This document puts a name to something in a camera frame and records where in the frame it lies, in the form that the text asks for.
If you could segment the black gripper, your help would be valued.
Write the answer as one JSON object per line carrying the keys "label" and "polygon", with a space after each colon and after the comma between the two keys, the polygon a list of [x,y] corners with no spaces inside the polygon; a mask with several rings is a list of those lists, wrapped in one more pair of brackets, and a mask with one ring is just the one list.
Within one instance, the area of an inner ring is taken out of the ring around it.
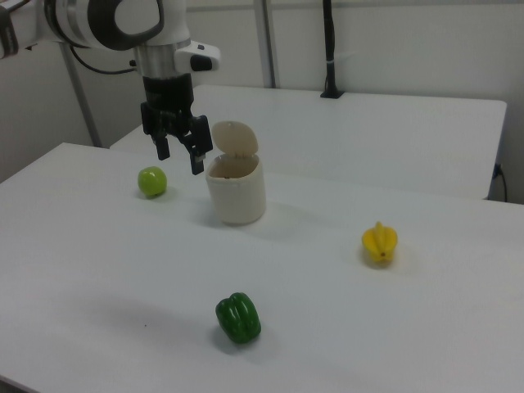
{"label": "black gripper", "polygon": [[146,101],[141,104],[142,126],[156,146],[159,160],[170,158],[167,135],[182,135],[193,175],[204,171],[206,154],[213,149],[210,126],[205,115],[193,116],[192,79],[182,75],[168,79],[142,78]]}

